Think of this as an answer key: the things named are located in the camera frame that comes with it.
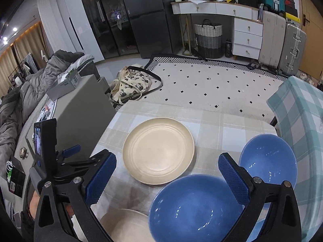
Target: gray comforter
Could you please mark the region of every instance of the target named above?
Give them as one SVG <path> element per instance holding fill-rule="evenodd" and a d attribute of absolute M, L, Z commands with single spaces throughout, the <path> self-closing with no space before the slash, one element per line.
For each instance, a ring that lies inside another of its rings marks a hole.
<path fill-rule="evenodd" d="M 71 63 L 84 53 L 57 51 L 44 69 L 26 78 L 26 82 L 7 94 L 0 105 L 0 177 L 6 179 L 5 165 L 16 149 L 23 124 L 47 90 Z"/>

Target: plaid fabric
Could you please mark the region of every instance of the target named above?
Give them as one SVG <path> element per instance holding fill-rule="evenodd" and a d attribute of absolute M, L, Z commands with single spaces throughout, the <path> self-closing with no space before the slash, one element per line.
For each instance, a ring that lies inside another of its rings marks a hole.
<path fill-rule="evenodd" d="M 302 241 L 308 242 L 323 222 L 323 93 L 291 76 L 267 104 L 275 113 L 281 137 L 290 145 L 297 160 L 294 191 Z"/>
<path fill-rule="evenodd" d="M 228 152 L 238 163 L 245 144 L 262 133 L 276 134 L 274 127 L 263 121 L 226 115 L 218 112 L 191 109 L 142 101 L 128 101 L 116 113 L 98 145 L 113 152 L 117 168 L 97 204 L 92 210 L 98 219 L 114 208 L 128 208 L 148 215 L 157 193 L 165 186 L 149 186 L 135 180 L 124 167 L 122 147 L 127 135 L 140 123 L 155 117 L 180 121 L 191 132 L 195 155 L 188 174 L 210 174 L 222 177 L 218 157 Z"/>

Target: wooden door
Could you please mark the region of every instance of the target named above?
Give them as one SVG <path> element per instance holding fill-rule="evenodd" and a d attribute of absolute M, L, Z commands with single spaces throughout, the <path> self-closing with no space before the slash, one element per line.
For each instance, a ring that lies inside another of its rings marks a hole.
<path fill-rule="evenodd" d="M 306 44 L 299 69 L 320 80 L 323 71 L 323 17 L 311 0 L 299 0 L 301 28 Z"/>

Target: beige curtain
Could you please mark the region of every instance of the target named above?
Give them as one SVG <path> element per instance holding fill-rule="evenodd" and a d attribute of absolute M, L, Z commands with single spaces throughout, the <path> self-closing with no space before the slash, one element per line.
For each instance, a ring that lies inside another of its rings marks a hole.
<path fill-rule="evenodd" d="M 9 87 L 12 86 L 8 76 L 16 67 L 17 62 L 9 46 L 0 56 L 0 98 L 6 95 Z"/>
<path fill-rule="evenodd" d="M 42 31 L 42 23 L 38 22 L 14 41 L 17 58 L 20 62 L 23 61 L 28 53 L 32 53 L 38 66 L 40 68 L 46 67 L 46 62 L 41 59 L 40 53 L 40 50 L 43 50 L 44 54 L 49 57 Z"/>

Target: curtain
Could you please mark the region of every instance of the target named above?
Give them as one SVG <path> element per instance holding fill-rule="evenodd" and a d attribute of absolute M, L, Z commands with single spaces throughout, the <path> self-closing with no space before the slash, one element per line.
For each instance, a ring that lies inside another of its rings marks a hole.
<path fill-rule="evenodd" d="M 9 46 L 0 56 L 0 98 L 7 94 L 8 89 L 12 84 L 8 76 L 17 67 L 14 54 Z"/>
<path fill-rule="evenodd" d="M 53 51 L 76 52 L 64 25 L 57 0 L 37 0 L 39 15 Z"/>
<path fill-rule="evenodd" d="M 27 31 L 25 31 L 22 35 L 20 35 L 14 41 L 14 47 L 19 62 L 23 61 L 28 53 L 32 53 L 33 58 L 35 59 L 38 66 L 40 68 L 44 68 L 46 66 L 46 62 L 41 58 L 40 50 L 43 50 L 44 54 L 47 57 L 49 55 L 41 25 L 42 23 L 38 22 L 30 27 Z"/>

